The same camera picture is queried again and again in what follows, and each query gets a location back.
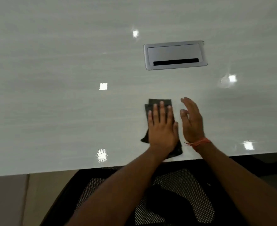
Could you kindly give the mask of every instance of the rectangular metal panel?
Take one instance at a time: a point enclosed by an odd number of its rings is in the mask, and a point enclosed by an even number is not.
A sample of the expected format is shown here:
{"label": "rectangular metal panel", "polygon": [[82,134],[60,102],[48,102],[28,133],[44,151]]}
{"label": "rectangular metal panel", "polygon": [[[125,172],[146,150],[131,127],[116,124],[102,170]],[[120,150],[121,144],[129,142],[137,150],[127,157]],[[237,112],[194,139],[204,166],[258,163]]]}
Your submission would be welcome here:
{"label": "rectangular metal panel", "polygon": [[203,41],[144,45],[147,70],[206,66]]}

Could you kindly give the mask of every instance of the person's right hand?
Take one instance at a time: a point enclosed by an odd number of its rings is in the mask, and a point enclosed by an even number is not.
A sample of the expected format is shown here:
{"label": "person's right hand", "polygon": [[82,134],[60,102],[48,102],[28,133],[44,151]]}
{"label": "person's right hand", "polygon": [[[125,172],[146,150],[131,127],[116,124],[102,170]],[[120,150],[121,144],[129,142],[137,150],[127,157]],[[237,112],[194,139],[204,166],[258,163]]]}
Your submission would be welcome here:
{"label": "person's right hand", "polygon": [[199,113],[197,105],[190,98],[184,97],[180,100],[187,108],[187,110],[180,110],[180,117],[183,121],[183,135],[186,141],[194,143],[205,137],[202,116]]}

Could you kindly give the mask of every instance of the red thread bracelet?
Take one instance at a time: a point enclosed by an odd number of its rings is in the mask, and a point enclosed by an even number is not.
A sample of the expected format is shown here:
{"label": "red thread bracelet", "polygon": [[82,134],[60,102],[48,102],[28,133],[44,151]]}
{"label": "red thread bracelet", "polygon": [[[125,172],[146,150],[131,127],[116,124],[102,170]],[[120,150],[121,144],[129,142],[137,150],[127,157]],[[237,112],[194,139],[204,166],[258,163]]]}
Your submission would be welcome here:
{"label": "red thread bracelet", "polygon": [[185,143],[185,144],[191,146],[196,151],[195,147],[197,147],[198,145],[200,145],[202,143],[211,143],[211,140],[203,137],[200,140],[195,141],[194,143]]}

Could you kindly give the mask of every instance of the hand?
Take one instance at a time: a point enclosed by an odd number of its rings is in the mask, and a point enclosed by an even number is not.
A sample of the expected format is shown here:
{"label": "hand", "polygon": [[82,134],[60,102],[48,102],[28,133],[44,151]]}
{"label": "hand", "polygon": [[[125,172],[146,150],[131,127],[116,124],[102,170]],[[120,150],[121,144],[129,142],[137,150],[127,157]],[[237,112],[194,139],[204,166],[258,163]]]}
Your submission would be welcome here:
{"label": "hand", "polygon": [[151,147],[159,148],[167,154],[173,151],[179,138],[178,138],[178,123],[173,124],[173,111],[172,107],[168,106],[168,116],[166,122],[166,112],[164,103],[160,102],[160,121],[158,117],[157,104],[153,106],[153,119],[152,113],[148,113],[148,127],[149,127],[149,142]]}
{"label": "hand", "polygon": [[180,100],[187,108],[187,110],[180,110],[180,117],[183,121],[183,136],[189,143],[194,143],[205,137],[202,116],[197,105],[190,98],[184,97]]}

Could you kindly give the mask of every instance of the black slot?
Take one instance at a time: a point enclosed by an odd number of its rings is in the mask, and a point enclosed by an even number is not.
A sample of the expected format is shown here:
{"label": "black slot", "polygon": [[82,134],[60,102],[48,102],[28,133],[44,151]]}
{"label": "black slot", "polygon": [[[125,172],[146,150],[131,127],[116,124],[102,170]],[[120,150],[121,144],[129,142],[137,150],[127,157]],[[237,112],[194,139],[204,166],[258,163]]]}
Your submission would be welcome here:
{"label": "black slot", "polygon": [[171,64],[181,64],[181,63],[199,63],[199,59],[176,59],[176,60],[166,60],[166,61],[155,61],[154,66],[160,65],[171,65]]}

